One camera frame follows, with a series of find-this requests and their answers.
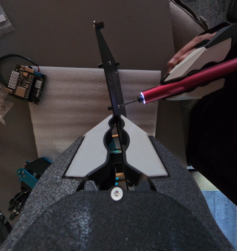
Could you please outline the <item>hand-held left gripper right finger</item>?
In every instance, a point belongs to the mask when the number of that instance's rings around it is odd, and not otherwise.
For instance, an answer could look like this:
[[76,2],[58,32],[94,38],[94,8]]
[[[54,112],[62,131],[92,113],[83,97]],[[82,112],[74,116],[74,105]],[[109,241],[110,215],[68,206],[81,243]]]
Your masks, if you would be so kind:
[[125,150],[129,166],[149,178],[168,176],[148,134],[125,116],[121,115],[121,120],[124,123],[122,129],[129,137]]

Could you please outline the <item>black acrylic base plate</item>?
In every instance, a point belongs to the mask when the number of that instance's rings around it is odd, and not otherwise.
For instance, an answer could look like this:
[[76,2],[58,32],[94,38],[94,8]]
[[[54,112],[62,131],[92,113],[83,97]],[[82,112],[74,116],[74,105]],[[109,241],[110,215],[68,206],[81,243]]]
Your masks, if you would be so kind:
[[93,21],[94,28],[97,36],[98,46],[101,54],[102,64],[99,64],[99,68],[104,69],[105,78],[108,86],[109,96],[111,100],[111,107],[108,110],[113,111],[113,115],[108,119],[108,130],[104,134],[104,147],[107,150],[107,160],[99,167],[92,175],[90,179],[98,178],[94,180],[101,190],[113,190],[115,192],[114,197],[122,195],[122,190],[125,188],[121,187],[121,184],[126,184],[128,190],[128,184],[126,177],[124,182],[120,183],[116,179],[117,168],[123,172],[125,164],[125,143],[129,143],[126,133],[122,130],[124,122],[121,119],[121,115],[126,116],[126,109],[122,104],[124,103],[122,89],[120,85],[120,79],[118,74],[117,66],[112,53],[101,33],[101,29],[104,28],[104,22],[97,23]]

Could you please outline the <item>person's right hand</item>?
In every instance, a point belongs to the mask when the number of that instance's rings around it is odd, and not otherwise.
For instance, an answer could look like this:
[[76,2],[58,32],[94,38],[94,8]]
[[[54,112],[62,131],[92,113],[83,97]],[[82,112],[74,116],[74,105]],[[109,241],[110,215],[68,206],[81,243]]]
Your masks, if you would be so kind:
[[195,49],[194,47],[202,42],[203,40],[211,40],[214,37],[216,32],[214,33],[206,33],[199,36],[196,36],[189,43],[187,43],[182,49],[180,49],[167,63],[168,70],[166,74],[168,74],[177,64],[179,64],[182,60],[184,60],[188,55],[190,55]]

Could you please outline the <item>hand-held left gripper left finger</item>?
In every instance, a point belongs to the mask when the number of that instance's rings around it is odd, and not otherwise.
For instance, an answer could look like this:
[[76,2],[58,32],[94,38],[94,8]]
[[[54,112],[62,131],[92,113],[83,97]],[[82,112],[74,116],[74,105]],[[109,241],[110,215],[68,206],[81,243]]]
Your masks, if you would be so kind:
[[113,117],[108,116],[84,135],[65,177],[84,178],[107,164],[109,143],[106,143],[105,137],[111,131],[110,121]]

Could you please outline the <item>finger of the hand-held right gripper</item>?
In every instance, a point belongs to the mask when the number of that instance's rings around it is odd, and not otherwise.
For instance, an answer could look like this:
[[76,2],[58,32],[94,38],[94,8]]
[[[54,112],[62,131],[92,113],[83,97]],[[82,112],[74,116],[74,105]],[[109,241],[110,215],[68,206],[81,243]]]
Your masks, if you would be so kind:
[[165,80],[161,80],[161,84],[179,81],[190,73],[193,74],[194,71],[201,70],[208,63],[223,61],[231,48],[231,41],[232,38],[228,38],[210,48],[201,47],[195,49],[170,71]]
[[185,92],[182,94],[176,94],[172,97],[164,98],[164,100],[169,101],[181,101],[181,100],[192,100],[192,99],[201,99],[203,96],[206,96],[212,92],[215,92],[223,88],[225,83],[225,78],[213,81],[206,86],[197,87],[196,89]]

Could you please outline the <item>person's legs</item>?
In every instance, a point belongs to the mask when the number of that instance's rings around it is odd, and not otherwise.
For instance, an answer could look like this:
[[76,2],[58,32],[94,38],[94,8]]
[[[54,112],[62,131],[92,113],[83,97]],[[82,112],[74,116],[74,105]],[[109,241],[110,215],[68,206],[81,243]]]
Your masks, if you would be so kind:
[[192,166],[188,171],[195,179],[219,228],[237,250],[237,206]]

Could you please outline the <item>red electric screwdriver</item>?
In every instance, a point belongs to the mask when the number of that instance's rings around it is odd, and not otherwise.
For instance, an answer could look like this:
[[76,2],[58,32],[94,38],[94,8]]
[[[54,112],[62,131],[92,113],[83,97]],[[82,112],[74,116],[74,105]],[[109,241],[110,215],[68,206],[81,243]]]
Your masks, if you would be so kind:
[[120,108],[137,101],[139,103],[143,102],[144,104],[147,104],[162,98],[185,92],[190,89],[207,85],[208,83],[221,79],[225,75],[235,71],[237,71],[237,58],[206,68],[177,82],[158,85],[151,89],[145,90],[141,92],[141,95],[138,96],[137,99],[118,105],[117,107]]

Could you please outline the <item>blue toy robot arm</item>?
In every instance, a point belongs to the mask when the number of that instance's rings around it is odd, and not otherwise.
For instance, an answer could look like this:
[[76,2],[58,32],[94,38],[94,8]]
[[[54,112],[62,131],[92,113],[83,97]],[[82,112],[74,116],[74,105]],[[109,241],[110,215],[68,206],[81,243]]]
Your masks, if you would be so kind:
[[[123,172],[122,153],[119,146],[118,134],[112,137],[113,139],[108,147],[110,151],[111,172],[109,177],[99,185],[101,190],[108,190],[113,185],[117,185],[118,181],[122,179],[121,175],[118,175]],[[46,157],[41,157],[32,162],[27,161],[23,168],[17,170],[21,188],[20,192],[9,202],[8,211],[10,212],[10,221],[18,216],[32,189],[51,163]]]

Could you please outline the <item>black controller board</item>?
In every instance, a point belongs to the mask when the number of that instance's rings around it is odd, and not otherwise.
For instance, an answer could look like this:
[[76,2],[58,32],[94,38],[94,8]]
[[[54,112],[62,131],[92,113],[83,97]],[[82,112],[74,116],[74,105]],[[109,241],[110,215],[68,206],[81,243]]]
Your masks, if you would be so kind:
[[4,90],[15,98],[39,104],[46,78],[46,75],[38,71],[17,64]]

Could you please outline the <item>person's torso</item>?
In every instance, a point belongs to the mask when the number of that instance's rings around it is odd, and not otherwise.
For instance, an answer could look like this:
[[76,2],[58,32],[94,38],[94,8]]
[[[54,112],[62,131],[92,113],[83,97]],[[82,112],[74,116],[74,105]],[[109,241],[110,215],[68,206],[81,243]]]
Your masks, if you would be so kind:
[[237,206],[237,71],[192,108],[186,156]]

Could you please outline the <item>white foam sheet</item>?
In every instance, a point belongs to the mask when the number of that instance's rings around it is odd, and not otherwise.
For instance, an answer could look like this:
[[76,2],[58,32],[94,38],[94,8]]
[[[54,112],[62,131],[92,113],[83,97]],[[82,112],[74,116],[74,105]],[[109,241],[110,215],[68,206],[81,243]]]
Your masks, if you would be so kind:
[[[39,105],[29,103],[38,157],[54,161],[113,112],[103,69],[41,67],[47,80]],[[124,102],[160,83],[161,71],[118,70]],[[127,118],[155,136],[158,101],[125,106]]]

